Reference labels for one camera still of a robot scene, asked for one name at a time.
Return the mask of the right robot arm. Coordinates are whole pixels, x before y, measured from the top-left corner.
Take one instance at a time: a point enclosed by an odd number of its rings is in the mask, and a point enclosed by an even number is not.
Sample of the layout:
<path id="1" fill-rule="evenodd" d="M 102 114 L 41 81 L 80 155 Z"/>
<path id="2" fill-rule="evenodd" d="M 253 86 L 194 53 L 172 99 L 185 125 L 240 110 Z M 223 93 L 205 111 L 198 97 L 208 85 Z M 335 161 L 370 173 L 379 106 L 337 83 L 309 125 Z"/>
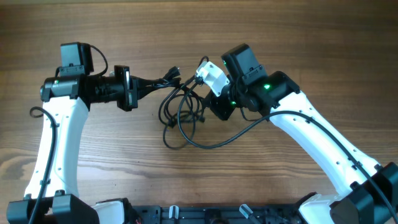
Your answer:
<path id="1" fill-rule="evenodd" d="M 223 54 L 224 68 L 202 62 L 210 110 L 226 121 L 247 108 L 287 133 L 321 167 L 333 195 L 312 193 L 298 205 L 307 223 L 385 223 L 397 218 L 397 165 L 380 165 L 336 130 L 284 72 L 267 74 L 247 44 Z"/>

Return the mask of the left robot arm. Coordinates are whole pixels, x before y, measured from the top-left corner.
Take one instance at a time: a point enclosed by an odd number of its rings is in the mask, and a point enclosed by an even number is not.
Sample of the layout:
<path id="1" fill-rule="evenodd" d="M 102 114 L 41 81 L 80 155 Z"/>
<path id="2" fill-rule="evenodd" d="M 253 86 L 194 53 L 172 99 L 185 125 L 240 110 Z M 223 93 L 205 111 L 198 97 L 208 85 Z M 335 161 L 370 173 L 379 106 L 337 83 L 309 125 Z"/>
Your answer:
<path id="1" fill-rule="evenodd" d="M 177 67 L 162 78 L 132 76 L 117 65 L 112 76 L 94 72 L 94 46 L 81 42 L 62 44 L 62 64 L 40 88 L 42 106 L 30 109 L 44 121 L 34 173 L 24 198 L 7 207 L 9 223 L 142 223 L 125 198 L 90 206 L 79 198 L 77 165 L 83 127 L 93 103 L 116 102 L 131 111 L 149 93 L 180 83 Z"/>

